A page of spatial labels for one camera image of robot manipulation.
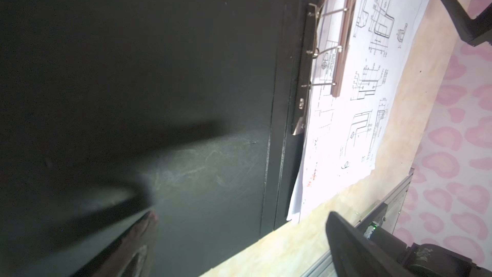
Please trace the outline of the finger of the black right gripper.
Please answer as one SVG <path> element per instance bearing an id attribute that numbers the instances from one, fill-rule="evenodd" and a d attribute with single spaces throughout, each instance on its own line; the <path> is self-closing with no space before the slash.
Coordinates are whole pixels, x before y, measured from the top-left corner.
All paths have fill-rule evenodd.
<path id="1" fill-rule="evenodd" d="M 447 10 L 458 36 L 470 46 L 491 44 L 491 5 L 471 18 L 458 0 L 440 0 Z"/>

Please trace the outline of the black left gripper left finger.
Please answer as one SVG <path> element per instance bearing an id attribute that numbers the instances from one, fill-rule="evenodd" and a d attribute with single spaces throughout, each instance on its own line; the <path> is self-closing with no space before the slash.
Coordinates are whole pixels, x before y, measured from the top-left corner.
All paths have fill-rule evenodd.
<path id="1" fill-rule="evenodd" d="M 74 276 L 148 276 L 158 236 L 158 217 L 146 212 Z"/>

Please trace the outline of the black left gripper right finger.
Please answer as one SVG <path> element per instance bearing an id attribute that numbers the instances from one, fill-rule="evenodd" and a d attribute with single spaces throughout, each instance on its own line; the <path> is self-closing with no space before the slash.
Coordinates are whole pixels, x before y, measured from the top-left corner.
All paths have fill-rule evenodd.
<path id="1" fill-rule="evenodd" d="M 404 269 L 348 223 L 330 212 L 326 235 L 338 276 L 403 276 Z"/>

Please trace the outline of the technical drawing sheet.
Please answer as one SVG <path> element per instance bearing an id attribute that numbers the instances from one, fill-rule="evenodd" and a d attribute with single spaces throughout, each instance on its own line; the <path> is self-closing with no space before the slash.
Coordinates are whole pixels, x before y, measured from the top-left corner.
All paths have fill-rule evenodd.
<path id="1" fill-rule="evenodd" d="M 369 176 L 429 0 L 316 0 L 306 8 L 292 133 L 304 138 L 287 220 Z"/>

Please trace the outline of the red black folder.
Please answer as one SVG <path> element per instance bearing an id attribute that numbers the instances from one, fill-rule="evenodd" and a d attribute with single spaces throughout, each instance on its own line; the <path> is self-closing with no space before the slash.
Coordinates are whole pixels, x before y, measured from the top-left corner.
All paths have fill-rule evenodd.
<path id="1" fill-rule="evenodd" d="M 1 275 L 90 276 L 147 211 L 151 276 L 284 224 L 318 0 L 1 0 Z"/>

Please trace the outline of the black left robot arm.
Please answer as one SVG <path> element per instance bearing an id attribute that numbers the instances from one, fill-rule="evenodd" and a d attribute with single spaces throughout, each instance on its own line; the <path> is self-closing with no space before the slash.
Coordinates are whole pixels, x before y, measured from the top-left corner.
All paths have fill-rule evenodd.
<path id="1" fill-rule="evenodd" d="M 146 212 L 75 276 L 148 276 L 158 218 Z M 338 276 L 491 276 L 465 256 L 434 244 L 407 246 L 380 226 L 353 227 L 330 212 L 325 227 Z"/>

